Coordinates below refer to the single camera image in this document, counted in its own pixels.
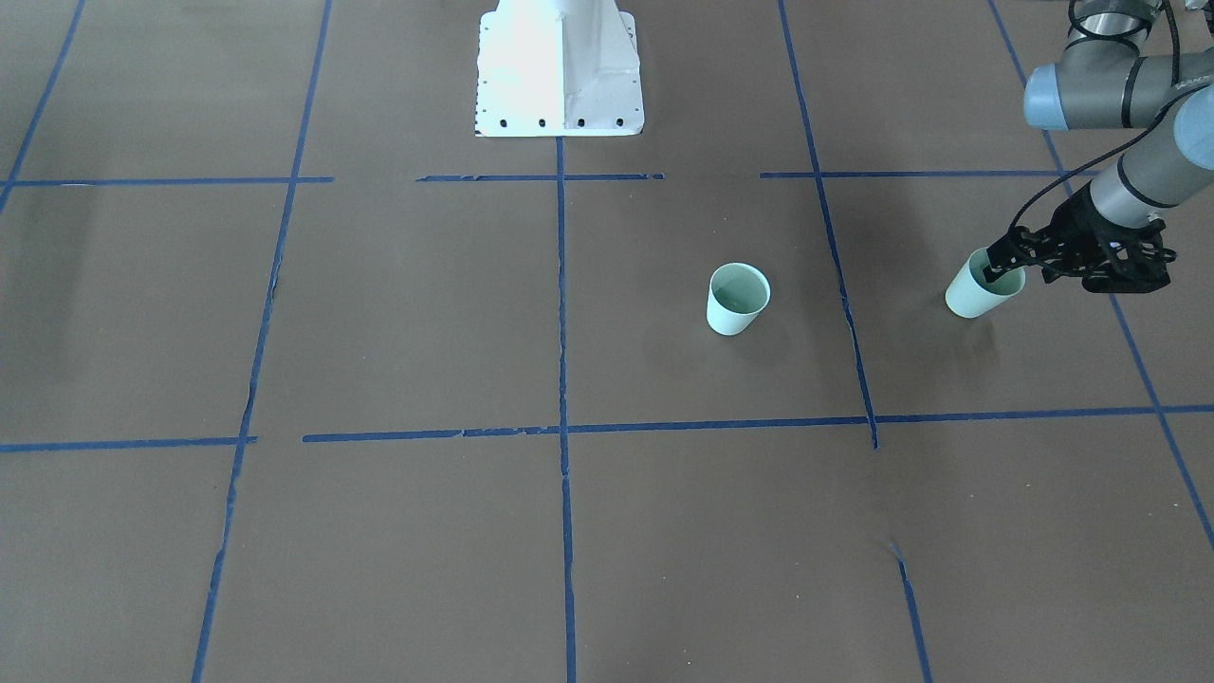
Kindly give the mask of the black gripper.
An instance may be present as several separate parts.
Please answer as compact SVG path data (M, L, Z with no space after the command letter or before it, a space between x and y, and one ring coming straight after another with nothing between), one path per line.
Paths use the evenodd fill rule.
M1111 222L1088 194L1074 194L1054 210L1045 228L1028 230L1012 224L1006 243L987 247L988 267L981 268L986 286L995 286L1015 268L1037 267L1045 281L1080 278L1097 264L1094 229Z

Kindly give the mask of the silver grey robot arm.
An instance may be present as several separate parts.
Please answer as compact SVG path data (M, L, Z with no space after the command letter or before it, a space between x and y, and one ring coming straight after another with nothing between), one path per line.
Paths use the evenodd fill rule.
M1068 42L1023 90L1032 129L1134 129L1097 159L1100 173L1059 204L1045 228L1012 220L985 252L978 281L1037 267L1093 294L1150 294L1170 281L1163 215L1212 186L1212 52L1148 57L1162 1L1071 1Z

